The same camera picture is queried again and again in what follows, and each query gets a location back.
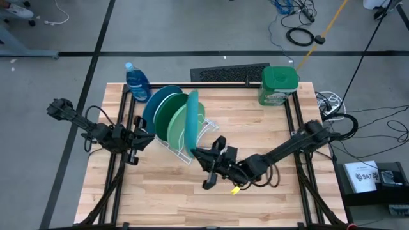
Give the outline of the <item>teal plate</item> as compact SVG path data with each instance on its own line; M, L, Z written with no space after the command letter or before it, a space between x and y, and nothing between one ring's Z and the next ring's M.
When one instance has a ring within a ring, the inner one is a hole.
M191 152L196 148L198 132L199 93L196 89L189 93L185 120L184 144L190 158L195 158Z

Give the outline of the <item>black floor grille mat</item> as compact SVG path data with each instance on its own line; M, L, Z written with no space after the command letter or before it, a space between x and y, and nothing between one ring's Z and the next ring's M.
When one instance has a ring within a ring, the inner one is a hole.
M217 66L190 69L192 82L260 82L262 71L269 63Z

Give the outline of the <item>blue dish soap bottle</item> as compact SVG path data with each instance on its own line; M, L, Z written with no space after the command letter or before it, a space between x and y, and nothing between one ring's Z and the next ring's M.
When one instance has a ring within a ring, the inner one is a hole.
M151 97L150 82L145 74L131 62L125 64L126 82L132 96L141 103L146 103Z

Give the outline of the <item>light green plate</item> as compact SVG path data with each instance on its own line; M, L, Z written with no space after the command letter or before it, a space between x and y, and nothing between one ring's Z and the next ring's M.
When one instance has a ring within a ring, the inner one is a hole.
M167 142L174 150L184 148L184 131L187 117L187 106L181 106L171 118L167 128ZM197 132L202 131L205 122L205 107L199 102Z

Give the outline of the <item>person's foot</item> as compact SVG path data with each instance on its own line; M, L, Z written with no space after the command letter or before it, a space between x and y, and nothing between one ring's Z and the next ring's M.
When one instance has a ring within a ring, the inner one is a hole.
M363 7L367 10L376 10L373 15L374 20L380 20L397 6L402 4L403 0L363 0Z

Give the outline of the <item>dark blue plate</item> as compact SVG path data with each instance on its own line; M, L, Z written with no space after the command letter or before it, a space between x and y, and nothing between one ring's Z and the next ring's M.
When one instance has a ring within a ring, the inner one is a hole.
M154 115L159 105L169 96L175 93L182 93L182 90L178 86L170 85L160 88L156 91L146 103L143 110L143 118L146 121L145 130L148 133L155 133L154 127Z

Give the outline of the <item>white box with label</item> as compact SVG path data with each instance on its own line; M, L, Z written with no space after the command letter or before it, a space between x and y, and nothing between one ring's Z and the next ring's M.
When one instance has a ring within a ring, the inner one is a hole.
M375 161L347 163L343 168L355 194L377 190L380 176Z

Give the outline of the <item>black side cart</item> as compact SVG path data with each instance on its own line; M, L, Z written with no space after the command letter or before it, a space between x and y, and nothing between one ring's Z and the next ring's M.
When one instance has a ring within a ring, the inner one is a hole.
M400 162L377 163L380 182L377 190L355 194L343 168L336 164L336 176L345 207L385 205L391 213L409 215L409 177Z

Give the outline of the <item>black metal table frame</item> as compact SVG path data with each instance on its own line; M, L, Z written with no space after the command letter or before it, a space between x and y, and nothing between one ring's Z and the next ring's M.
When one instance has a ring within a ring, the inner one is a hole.
M201 147L210 147L223 135L238 148L239 159L263 154L287 141L302 121L320 116L311 82L299 84L297 99L290 99L289 107L260 105L258 87L239 82L182 85L185 93L198 90L212 122ZM207 174L200 165L186 164L157 141L138 156L136 166L125 168L120 198L109 199L107 222L113 211L118 213L118 226L132 227L295 227L318 219L312 197L298 181L293 156L277 164L277 187L251 187L235 195L232 183L222 179L204 190Z

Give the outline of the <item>green wipes container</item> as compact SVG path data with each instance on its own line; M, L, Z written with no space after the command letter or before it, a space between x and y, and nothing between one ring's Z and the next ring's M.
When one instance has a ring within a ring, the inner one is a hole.
M280 106L298 88L298 75L290 66L268 66L261 74L258 102L264 106Z

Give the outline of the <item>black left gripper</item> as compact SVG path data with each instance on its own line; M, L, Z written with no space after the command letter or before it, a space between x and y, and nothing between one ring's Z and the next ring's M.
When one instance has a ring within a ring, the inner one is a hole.
M137 165L139 159L137 151L143 151L155 138L155 134L148 133L144 129L146 121L140 116L134 118L135 128L133 131L125 128L122 124L114 127L112 138L116 144L115 152L121 153L123 161L130 165Z

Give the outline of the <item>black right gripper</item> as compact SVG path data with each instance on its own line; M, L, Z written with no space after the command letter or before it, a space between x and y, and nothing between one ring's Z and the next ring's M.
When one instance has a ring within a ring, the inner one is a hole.
M235 176L238 175L233 167L236 163L237 150L226 145L224 136L218 137L212 144L210 149L196 148L190 152L199 162L203 171L208 172L208 177L204 180L202 188L210 190L216 185L217 176L222 176L222 179L229 179L234 184L238 184Z

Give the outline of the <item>black power strip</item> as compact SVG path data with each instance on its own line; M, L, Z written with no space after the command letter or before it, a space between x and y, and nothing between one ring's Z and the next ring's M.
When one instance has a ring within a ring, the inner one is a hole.
M313 16L313 12L311 12L308 8L303 8L302 13L304 16L309 20L309 22L313 23L315 22L315 18Z

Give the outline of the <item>dark green plate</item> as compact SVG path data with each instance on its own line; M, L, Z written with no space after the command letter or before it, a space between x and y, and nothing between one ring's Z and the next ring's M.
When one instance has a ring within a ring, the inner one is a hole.
M176 111L186 104L188 94L176 93L170 95L158 108L154 119L155 133L163 141L167 141L167 129Z

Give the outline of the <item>black tripod pole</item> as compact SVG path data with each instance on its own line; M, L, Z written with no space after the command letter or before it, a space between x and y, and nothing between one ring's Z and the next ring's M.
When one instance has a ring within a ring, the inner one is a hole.
M368 43L367 43L365 49L362 51L362 55L361 55L361 57L360 57L360 59L359 59L358 65L357 65L357 67L356 67L356 69L355 69L355 71L354 71L354 73L353 73L353 75L352 75L352 77L351 77L351 79L350 79L350 81L349 81L347 87L346 87L346 90L345 90L345 92L344 92L344 95L343 95L343 97L342 97L342 100L341 100L342 102L344 102L344 100L346 99L346 96L347 96L347 94L348 94L348 92L349 92L349 90L350 90L350 88L351 88L351 85L352 85L353 81L355 80L355 78L356 78L356 76L357 76L357 74L358 74L358 71L359 71L359 69L360 69L360 66L361 66L361 64L362 64L362 62L363 62L363 60L364 60L364 57L365 57L365 55L366 55L366 52L369 50L369 48L370 48L370 46L371 46L371 44L372 44L372 42L373 42L373 40L374 40L374 38L375 38L375 36L376 36L376 34L377 34L379 28L380 28L380 26L381 26L381 24L382 24L384 18L387 16L387 14L388 14L393 8L396 8L398 5L400 5L401 2L402 2L402 0L390 0L390 1L388 2L388 5L387 5L385 8L382 8L382 10L380 11L380 15L376 18L377 21L378 21L378 23L377 23L377 25L376 25L376 27L375 27L375 29L374 29L374 31L373 31L373 33L372 33L372 35L371 35L369 41L368 41Z

